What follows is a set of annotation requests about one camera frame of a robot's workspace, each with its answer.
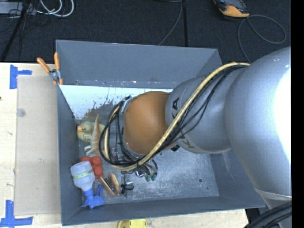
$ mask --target toy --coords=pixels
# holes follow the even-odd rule
[[[104,186],[110,197],[119,196],[119,183],[113,172],[107,178],[99,178],[99,182]]]
[[[102,160],[101,160],[100,156],[98,156],[98,155],[96,155],[94,157],[85,156],[85,157],[80,158],[80,162],[84,162],[84,161],[89,161],[91,163],[96,179],[104,176]]]
[[[94,196],[93,182],[95,181],[95,175],[93,168],[89,161],[79,162],[71,167],[71,174],[73,182],[76,187],[80,188],[86,197],[82,207],[89,206],[93,209],[95,206],[104,204],[104,199],[101,196],[103,185],[99,185],[96,195]]]
[[[85,154],[87,156],[90,153],[100,155],[98,150],[98,142],[104,128],[105,126],[99,123],[99,114],[97,114],[94,123],[85,121],[77,127],[77,137],[81,141],[90,143],[89,146],[85,147]]]

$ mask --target blue tape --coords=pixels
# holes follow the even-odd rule
[[[5,205],[5,218],[1,218],[0,227],[14,228],[15,226],[28,226],[33,223],[33,217],[15,218],[13,201],[6,200]]]
[[[17,76],[18,75],[32,75],[31,70],[21,70],[18,71],[18,67],[10,65],[10,80],[9,80],[9,88],[16,89],[17,88]]]

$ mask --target yellow cable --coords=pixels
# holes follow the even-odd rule
[[[236,66],[236,65],[244,65],[244,66],[249,66],[249,63],[228,63],[225,64],[223,66],[220,66],[219,68],[217,68],[216,70],[214,70],[211,74],[209,74],[201,83],[200,85],[196,88],[196,90],[192,93],[192,95],[189,97],[189,99],[187,100],[187,102],[184,104],[184,106],[180,109],[180,111],[178,112],[178,114],[176,115],[175,119],[172,121],[172,123],[170,124],[170,126],[168,127],[167,131],[164,133],[164,135],[162,136],[162,138],[158,141],[158,143],[154,146],[154,148],[147,154],[145,155],[145,157],[140,160],[138,162],[138,165],[142,165],[144,163],[146,163],[157,151],[158,149],[162,146],[162,144],[166,141],[166,139],[168,138],[168,136],[170,135],[170,133],[172,132],[173,128],[175,127],[175,125],[177,124],[177,122],[181,119],[181,117],[183,116],[183,114],[185,113],[185,111],[187,110],[187,108],[190,106],[190,104],[194,101],[194,99],[196,98],[196,96],[200,93],[200,91],[205,87],[205,85],[219,72],[223,71],[224,69],[228,68],[228,67],[232,67],[232,66]],[[108,156],[108,152],[107,152],[107,137],[108,137],[108,128],[105,131],[105,138],[104,138],[104,149],[106,152],[106,157],[109,159]],[[133,170],[137,167],[137,164],[133,164],[131,166],[128,167],[120,167],[120,166],[116,166],[116,165],[112,165],[115,169],[120,170],[120,171],[130,171]]]

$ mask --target silver metal cylinder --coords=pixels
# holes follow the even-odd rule
[[[270,209],[291,201],[290,82],[287,47],[243,70],[225,100],[230,143]]]

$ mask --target clamp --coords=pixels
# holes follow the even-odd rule
[[[57,82],[60,85],[63,85],[63,78],[61,77],[60,73],[60,64],[59,64],[59,58],[58,58],[58,53],[54,53],[54,62],[55,62],[55,67],[56,69],[50,69],[49,66],[45,63],[45,61],[38,57],[37,62],[43,67],[43,69],[48,73],[48,75],[51,77],[51,79],[54,81],[54,84],[56,85]]]

